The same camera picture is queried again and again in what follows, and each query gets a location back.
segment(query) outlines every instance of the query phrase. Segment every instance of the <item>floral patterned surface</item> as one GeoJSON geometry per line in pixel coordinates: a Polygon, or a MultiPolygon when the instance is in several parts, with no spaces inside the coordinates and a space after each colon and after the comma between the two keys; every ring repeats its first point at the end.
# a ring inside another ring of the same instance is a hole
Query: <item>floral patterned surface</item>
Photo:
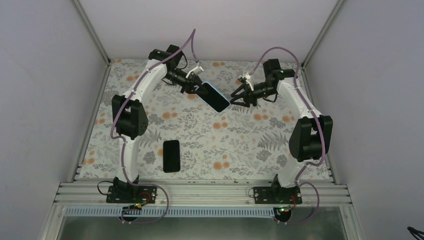
{"type": "MultiPolygon", "coordinates": [[[[147,60],[116,59],[104,90],[85,159],[82,178],[113,178],[120,161],[120,144],[112,140],[111,99],[123,94],[140,75],[147,60]]],[[[194,66],[188,62],[188,69],[194,66]]],[[[202,61],[205,72],[199,76],[227,98],[241,83],[236,80],[251,70],[255,62],[202,61]]],[[[294,63],[281,63],[294,68],[294,63]]],[[[262,66],[253,74],[254,82],[264,80],[262,66]]],[[[179,86],[159,82],[151,98],[143,103],[148,128],[142,136],[138,172],[143,179],[231,179],[271,180],[289,158],[288,140],[296,119],[284,99],[258,101],[257,107],[232,105],[222,113],[214,111],[195,94],[181,94],[179,86]],[[163,172],[163,142],[179,140],[181,170],[163,172]]],[[[309,167],[302,179],[329,179],[325,164],[309,167]]]]}

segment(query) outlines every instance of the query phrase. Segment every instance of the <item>wall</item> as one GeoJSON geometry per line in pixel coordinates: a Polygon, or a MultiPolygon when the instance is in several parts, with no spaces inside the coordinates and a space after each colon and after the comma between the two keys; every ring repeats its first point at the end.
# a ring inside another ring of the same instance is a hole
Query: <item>wall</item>
{"type": "Polygon", "coordinates": [[[0,7],[0,236],[36,239],[74,169],[104,62],[70,0],[0,7]]]}
{"type": "Polygon", "coordinates": [[[424,1],[348,0],[307,66],[366,239],[424,230],[424,1]]]}
{"type": "MultiPolygon", "coordinates": [[[[337,0],[80,2],[111,58],[146,59],[153,49],[181,46],[196,28],[199,59],[257,61],[275,46],[305,59],[337,0]]],[[[269,57],[294,62],[280,51],[269,57]]]]}

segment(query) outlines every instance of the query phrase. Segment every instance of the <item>purple cable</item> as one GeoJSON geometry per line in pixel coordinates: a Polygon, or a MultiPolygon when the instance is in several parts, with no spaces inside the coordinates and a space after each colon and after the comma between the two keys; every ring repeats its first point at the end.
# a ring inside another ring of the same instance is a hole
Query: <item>purple cable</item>
{"type": "MultiPolygon", "coordinates": [[[[158,189],[160,189],[160,190],[162,190],[162,192],[165,194],[165,197],[166,197],[166,209],[165,209],[165,212],[159,217],[159,218],[157,218],[157,219],[155,219],[155,220],[152,220],[152,221],[142,221],[142,222],[134,222],[134,224],[152,224],[152,223],[155,223],[155,222],[157,222],[157,221],[159,221],[159,220],[161,220],[161,219],[163,219],[164,217],[165,217],[165,215],[168,213],[168,209],[169,209],[169,207],[170,207],[170,201],[169,201],[169,197],[168,197],[168,194],[167,194],[167,192],[165,191],[165,189],[163,188],[163,187],[161,187],[161,186],[159,186],[159,185],[157,185],[157,184],[154,184],[154,183],[149,183],[149,182],[147,182],[147,183],[133,183],[129,178],[128,178],[128,175],[127,175],[127,172],[125,171],[125,165],[124,165],[124,151],[125,151],[125,146],[126,146],[126,139],[125,139],[125,137],[123,137],[123,136],[120,136],[120,135],[118,135],[118,136],[114,136],[114,129],[115,129],[115,127],[116,127],[116,124],[117,124],[117,122],[118,122],[118,119],[119,119],[119,117],[121,116],[121,114],[122,114],[122,111],[124,110],[124,108],[125,108],[125,106],[127,105],[127,103],[130,101],[130,99],[131,99],[131,97],[134,95],[134,92],[137,90],[137,88],[138,88],[138,86],[139,86],[139,84],[140,84],[140,82],[143,80],[143,78],[152,70],[152,69],[154,69],[154,68],[156,68],[157,66],[159,66],[160,64],[163,64],[164,62],[166,62],[166,61],[168,61],[169,59],[171,59],[171,58],[173,58],[175,55],[177,55],[179,52],[181,52],[186,46],[187,46],[187,44],[189,44],[189,41],[191,41],[191,52],[193,53],[193,58],[194,58],[194,60],[196,61],[196,62],[198,62],[198,59],[197,59],[197,57],[196,57],[196,55],[195,55],[195,51],[194,51],[194,49],[193,49],[193,41],[194,41],[194,37],[195,37],[195,32],[196,32],[196,29],[193,29],[193,32],[191,33],[191,35],[190,35],[190,37],[187,39],[187,41],[185,41],[185,43],[181,46],[181,48],[180,49],[178,49],[176,52],[174,52],[173,54],[171,54],[170,56],[168,56],[167,58],[165,58],[165,59],[163,59],[162,61],[160,61],[160,62],[158,62],[158,63],[156,63],[156,64],[154,64],[153,66],[151,66],[151,67],[149,67],[146,71],[144,71],[144,73],[141,75],[141,77],[138,79],[138,81],[137,81],[137,83],[135,84],[135,86],[134,86],[134,89],[133,89],[133,91],[129,94],[129,96],[126,98],[126,100],[123,102],[123,104],[121,105],[121,107],[119,108],[119,111],[118,111],[118,113],[117,113],[117,115],[116,115],[116,117],[115,117],[115,119],[113,120],[113,124],[112,124],[112,128],[110,129],[110,138],[112,138],[112,139],[122,139],[123,140],[123,144],[122,144],[122,150],[121,150],[121,156],[120,156],[120,159],[121,159],[121,166],[122,166],[122,170],[123,170],[123,175],[125,176],[125,178],[126,178],[126,181],[130,184],[130,185],[132,185],[132,186],[154,186],[154,187],[157,187],[158,189]]],[[[129,223],[128,221],[125,221],[124,220],[124,214],[125,213],[127,213],[127,212],[129,212],[130,210],[133,210],[133,209],[127,209],[126,211],[124,211],[124,212],[122,212],[122,214],[121,214],[121,217],[120,217],[120,219],[123,221],[123,222],[126,222],[126,223],[129,223]]]]}
{"type": "Polygon", "coordinates": [[[299,64],[299,60],[296,57],[296,55],[291,52],[290,50],[288,50],[287,48],[284,47],[280,47],[280,46],[275,46],[275,47],[271,47],[270,49],[266,50],[262,56],[259,58],[259,61],[257,62],[256,66],[254,67],[254,69],[252,71],[249,72],[249,75],[253,75],[253,73],[256,71],[256,69],[259,67],[259,64],[261,64],[262,59],[264,59],[265,55],[267,53],[269,53],[271,50],[274,49],[280,49],[283,50],[287,53],[289,53],[294,60],[296,61],[296,71],[294,73],[294,78],[293,78],[293,83],[294,83],[294,87],[296,88],[296,92],[299,95],[299,97],[302,99],[302,101],[305,103],[307,109],[310,111],[310,114],[312,114],[313,119],[315,119],[316,122],[316,126],[318,128],[318,133],[319,133],[319,138],[321,140],[321,146],[322,146],[322,152],[321,152],[321,159],[319,160],[318,163],[313,163],[313,162],[307,162],[301,169],[300,171],[297,173],[296,177],[294,178],[294,181],[296,183],[296,186],[298,186],[299,188],[305,184],[310,185],[316,192],[316,208],[315,210],[312,212],[312,214],[310,216],[308,216],[307,218],[301,220],[301,221],[296,221],[296,222],[289,222],[289,223],[285,223],[286,225],[295,225],[295,224],[302,224],[306,221],[308,221],[309,219],[311,219],[318,211],[319,207],[320,207],[320,195],[318,193],[317,188],[310,182],[308,181],[304,181],[301,184],[299,184],[299,178],[301,177],[302,173],[306,170],[306,168],[308,167],[308,165],[312,165],[315,167],[320,166],[321,164],[323,164],[325,158],[326,158],[326,146],[325,146],[325,141],[324,141],[324,134],[323,134],[323,130],[321,129],[321,125],[320,125],[320,121],[318,120],[317,115],[315,114],[315,112],[312,110],[312,107],[309,105],[308,101],[306,100],[305,96],[303,96],[303,94],[301,93],[301,91],[299,90],[299,86],[298,83],[296,81],[296,78],[298,77],[298,72],[300,70],[300,64],[299,64]]]}

